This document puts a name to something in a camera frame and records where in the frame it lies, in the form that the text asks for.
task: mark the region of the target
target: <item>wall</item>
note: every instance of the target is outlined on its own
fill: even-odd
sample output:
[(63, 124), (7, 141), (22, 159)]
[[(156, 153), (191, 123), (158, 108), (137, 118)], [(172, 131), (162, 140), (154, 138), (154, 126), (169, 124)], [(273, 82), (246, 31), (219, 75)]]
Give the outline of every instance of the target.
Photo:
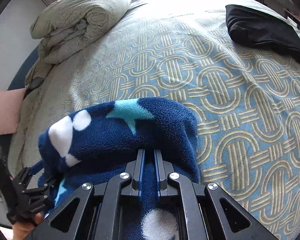
[(18, 69), (40, 40), (30, 26), (45, 8), (41, 0), (11, 0), (0, 15), (0, 91), (6, 90)]

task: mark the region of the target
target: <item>pink cushion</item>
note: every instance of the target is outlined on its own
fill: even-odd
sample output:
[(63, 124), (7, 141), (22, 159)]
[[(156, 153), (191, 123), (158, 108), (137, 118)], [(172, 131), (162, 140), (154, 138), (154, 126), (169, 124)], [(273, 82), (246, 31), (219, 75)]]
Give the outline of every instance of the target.
[(25, 92), (25, 88), (0, 91), (0, 135), (16, 132)]

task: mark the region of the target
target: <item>patterned bed sheet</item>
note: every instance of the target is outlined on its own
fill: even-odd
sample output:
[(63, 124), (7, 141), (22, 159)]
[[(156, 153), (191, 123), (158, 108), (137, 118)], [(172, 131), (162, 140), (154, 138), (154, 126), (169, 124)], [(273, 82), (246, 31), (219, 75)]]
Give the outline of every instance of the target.
[[(10, 171), (37, 162), (38, 136), (71, 112), (112, 100), (166, 97), (198, 118), (200, 183), (217, 182), (278, 239), (295, 239), (300, 65), (289, 56), (234, 44), (226, 28), (227, 4), (283, 19), (253, 0), (132, 4), (106, 35), (52, 69), (26, 141), (12, 140)], [(21, 155), (14, 155), (18, 147)]]

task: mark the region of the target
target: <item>bed sheet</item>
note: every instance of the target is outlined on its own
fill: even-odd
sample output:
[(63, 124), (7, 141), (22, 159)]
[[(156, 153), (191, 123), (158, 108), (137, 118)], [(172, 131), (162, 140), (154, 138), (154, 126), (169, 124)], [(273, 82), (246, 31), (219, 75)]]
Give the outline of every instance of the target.
[(277, 238), (295, 239), (300, 232), (300, 64), (233, 43), (227, 4), (291, 24), (253, 0), (133, 3), (106, 35), (53, 67), (39, 89), (26, 140), (12, 139), (10, 171), (37, 162), (38, 136), (71, 112), (112, 100), (170, 98), (198, 118), (200, 183), (218, 183)]

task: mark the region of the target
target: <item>screw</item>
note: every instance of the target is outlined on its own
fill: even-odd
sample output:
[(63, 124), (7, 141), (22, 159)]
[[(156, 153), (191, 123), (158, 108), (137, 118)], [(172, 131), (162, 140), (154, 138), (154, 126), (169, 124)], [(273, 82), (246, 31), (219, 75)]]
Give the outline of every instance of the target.
[(208, 184), (208, 188), (211, 189), (211, 190), (216, 190), (218, 188), (218, 185), (214, 182), (210, 182)]
[(121, 173), (121, 174), (119, 175), (119, 177), (120, 177), (121, 179), (127, 179), (127, 178), (130, 177), (130, 174), (127, 173), (127, 172), (123, 172), (123, 173)]
[(177, 173), (177, 172), (172, 172), (172, 173), (170, 173), (169, 177), (171, 179), (179, 179), (180, 178), (180, 174)]
[(86, 182), (86, 183), (83, 183), (81, 187), (84, 190), (89, 190), (92, 188), (92, 185), (91, 185), (91, 183)]

